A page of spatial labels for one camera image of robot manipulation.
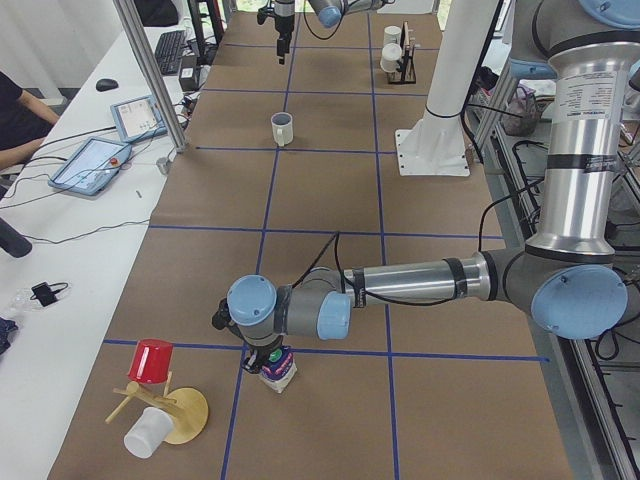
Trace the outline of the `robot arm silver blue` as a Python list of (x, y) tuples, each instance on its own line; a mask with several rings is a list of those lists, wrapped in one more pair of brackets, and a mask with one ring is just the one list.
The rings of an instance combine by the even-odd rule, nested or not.
[[(319, 23), (325, 28), (337, 28), (346, 15), (361, 11), (375, 11), (392, 1), (309, 1)], [(278, 32), (276, 56), (280, 65), (285, 64), (286, 55), (295, 27), (295, 2), (285, 0), (268, 1), (257, 13), (257, 22), (263, 25), (267, 18), (274, 19)]]
[(503, 301), (571, 340), (614, 327), (629, 296), (613, 269), (605, 224), (620, 164), (624, 90), (638, 58), (635, 1), (518, 2), (511, 69), (556, 81), (542, 211), (525, 245), (407, 265), (312, 265), (281, 287), (248, 275), (231, 285), (214, 327), (248, 344), (243, 367), (251, 373), (287, 355), (287, 335), (346, 337), (352, 310), (375, 302), (426, 307), (467, 297)]

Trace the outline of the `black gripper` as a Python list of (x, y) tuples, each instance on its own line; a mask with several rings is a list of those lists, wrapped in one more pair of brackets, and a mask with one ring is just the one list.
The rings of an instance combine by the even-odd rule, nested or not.
[(242, 368), (249, 374), (259, 374), (269, 361), (272, 353), (282, 347), (281, 342), (272, 342), (264, 346), (247, 345), (247, 355), (242, 361)]
[(284, 64), (286, 56), (290, 53), (291, 35), (294, 31), (294, 16), (274, 17), (276, 31), (279, 37), (276, 42), (276, 54), (279, 64)]

